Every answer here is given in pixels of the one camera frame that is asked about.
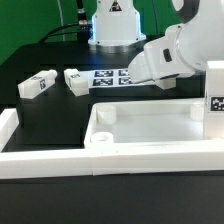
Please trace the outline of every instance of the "green backdrop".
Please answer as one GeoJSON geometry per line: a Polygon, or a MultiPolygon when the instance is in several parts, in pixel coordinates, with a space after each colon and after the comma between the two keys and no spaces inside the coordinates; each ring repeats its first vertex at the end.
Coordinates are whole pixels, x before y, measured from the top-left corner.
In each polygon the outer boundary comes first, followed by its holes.
{"type": "MultiPolygon", "coordinates": [[[[60,2],[64,24],[76,22],[76,0],[60,2]]],[[[83,2],[87,16],[91,18],[96,10],[96,0],[83,2]]],[[[179,21],[170,0],[154,2],[158,30],[163,34],[169,25],[179,21]]],[[[151,0],[134,0],[134,5],[141,14],[142,32],[156,34],[151,0]]],[[[57,0],[0,0],[0,18],[0,64],[18,47],[38,42],[47,32],[61,25],[57,0]]],[[[74,39],[75,35],[66,36],[66,40],[74,39]]],[[[62,37],[50,38],[48,41],[62,41],[62,37]]]]}

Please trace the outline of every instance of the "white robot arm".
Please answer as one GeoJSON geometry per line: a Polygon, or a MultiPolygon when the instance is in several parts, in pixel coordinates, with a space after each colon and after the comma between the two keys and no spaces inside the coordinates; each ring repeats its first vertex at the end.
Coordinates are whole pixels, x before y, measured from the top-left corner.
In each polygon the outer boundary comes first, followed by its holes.
{"type": "Polygon", "coordinates": [[[172,0],[181,24],[148,42],[129,65],[133,83],[205,71],[207,61],[224,60],[224,1],[172,0]]]}

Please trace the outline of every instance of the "cable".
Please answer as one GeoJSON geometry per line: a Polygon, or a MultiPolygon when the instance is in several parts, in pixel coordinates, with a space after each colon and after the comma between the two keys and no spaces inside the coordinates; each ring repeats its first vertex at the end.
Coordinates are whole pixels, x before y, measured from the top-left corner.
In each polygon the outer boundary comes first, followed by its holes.
{"type": "Polygon", "coordinates": [[[58,9],[59,9],[59,13],[60,13],[61,25],[64,26],[64,19],[63,19],[63,13],[62,13],[62,9],[61,9],[60,0],[57,0],[57,3],[58,3],[58,9]]]}
{"type": "Polygon", "coordinates": [[[154,0],[152,0],[152,9],[153,9],[154,20],[155,20],[156,35],[159,35],[158,22],[157,22],[157,15],[156,15],[156,9],[155,9],[155,2],[154,2],[154,0]]]}
{"type": "Polygon", "coordinates": [[[66,33],[55,33],[55,34],[51,34],[51,35],[47,35],[44,38],[42,38],[39,43],[43,44],[45,42],[45,40],[47,40],[49,37],[54,37],[54,36],[61,36],[61,35],[66,35],[66,34],[72,34],[72,33],[78,33],[78,31],[71,31],[71,32],[66,32],[66,33]]]}
{"type": "Polygon", "coordinates": [[[69,27],[74,27],[74,26],[78,26],[79,24],[78,23],[71,23],[71,24],[66,24],[64,26],[60,26],[60,27],[57,27],[53,30],[51,30],[50,32],[48,32],[40,41],[39,43],[44,43],[45,40],[48,38],[48,36],[50,36],[51,34],[54,34],[56,33],[57,31],[60,31],[60,30],[63,30],[63,29],[67,29],[69,27]]]}

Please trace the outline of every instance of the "white plastic tray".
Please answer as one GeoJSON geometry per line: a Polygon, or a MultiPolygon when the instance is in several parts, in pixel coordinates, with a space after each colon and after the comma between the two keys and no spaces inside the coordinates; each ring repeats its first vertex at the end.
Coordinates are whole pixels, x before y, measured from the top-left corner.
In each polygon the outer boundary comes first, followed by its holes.
{"type": "Polygon", "coordinates": [[[190,107],[195,99],[95,104],[89,120],[85,147],[92,148],[91,136],[97,132],[113,134],[114,145],[142,145],[203,139],[203,122],[190,118],[190,107]],[[102,125],[97,121],[97,108],[113,105],[117,122],[102,125]]]}

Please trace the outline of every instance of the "black table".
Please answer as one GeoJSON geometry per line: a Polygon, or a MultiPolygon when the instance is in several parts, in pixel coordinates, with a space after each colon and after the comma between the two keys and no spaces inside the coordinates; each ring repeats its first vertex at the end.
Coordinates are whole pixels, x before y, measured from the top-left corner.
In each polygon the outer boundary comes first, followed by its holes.
{"type": "MultiPolygon", "coordinates": [[[[91,89],[75,97],[63,71],[125,68],[137,54],[107,55],[86,44],[23,46],[0,67],[0,110],[16,107],[20,125],[3,153],[83,148],[97,102],[197,98],[204,76],[177,79],[177,87],[91,89]],[[17,85],[41,70],[58,71],[56,84],[34,100],[19,98],[17,85]]],[[[0,180],[0,223],[203,223],[224,219],[222,171],[0,180]]]]}

